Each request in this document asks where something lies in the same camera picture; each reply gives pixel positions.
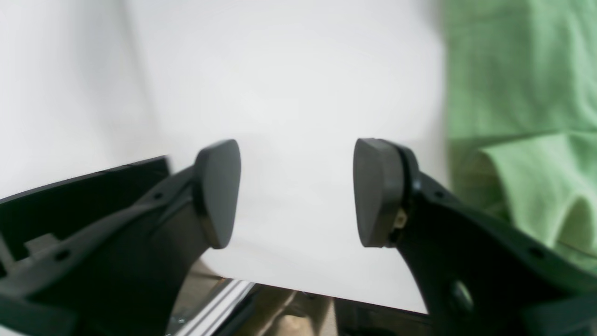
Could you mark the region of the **left gripper black left finger side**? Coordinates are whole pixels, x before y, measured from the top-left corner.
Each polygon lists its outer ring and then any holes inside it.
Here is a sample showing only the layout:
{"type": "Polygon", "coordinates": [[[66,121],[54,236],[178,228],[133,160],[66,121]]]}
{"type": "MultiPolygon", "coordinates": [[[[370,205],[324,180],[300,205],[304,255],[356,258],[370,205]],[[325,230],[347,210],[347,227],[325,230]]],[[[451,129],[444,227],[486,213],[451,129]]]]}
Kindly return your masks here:
{"type": "Polygon", "coordinates": [[[161,336],[185,278],[231,239],[236,140],[176,174],[160,156],[1,200],[1,325],[27,336],[161,336]]]}

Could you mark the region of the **left gripper black right finger shirt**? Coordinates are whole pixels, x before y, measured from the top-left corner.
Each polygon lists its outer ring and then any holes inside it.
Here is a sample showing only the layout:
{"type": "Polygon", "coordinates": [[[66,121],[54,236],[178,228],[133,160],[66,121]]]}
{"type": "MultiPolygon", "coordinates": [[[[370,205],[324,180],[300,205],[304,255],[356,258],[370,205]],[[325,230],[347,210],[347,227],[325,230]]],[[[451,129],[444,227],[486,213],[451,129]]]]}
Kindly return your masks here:
{"type": "Polygon", "coordinates": [[[437,336],[594,336],[596,277],[477,211],[420,171],[409,147],[354,145],[364,247],[393,247],[437,336]]]}

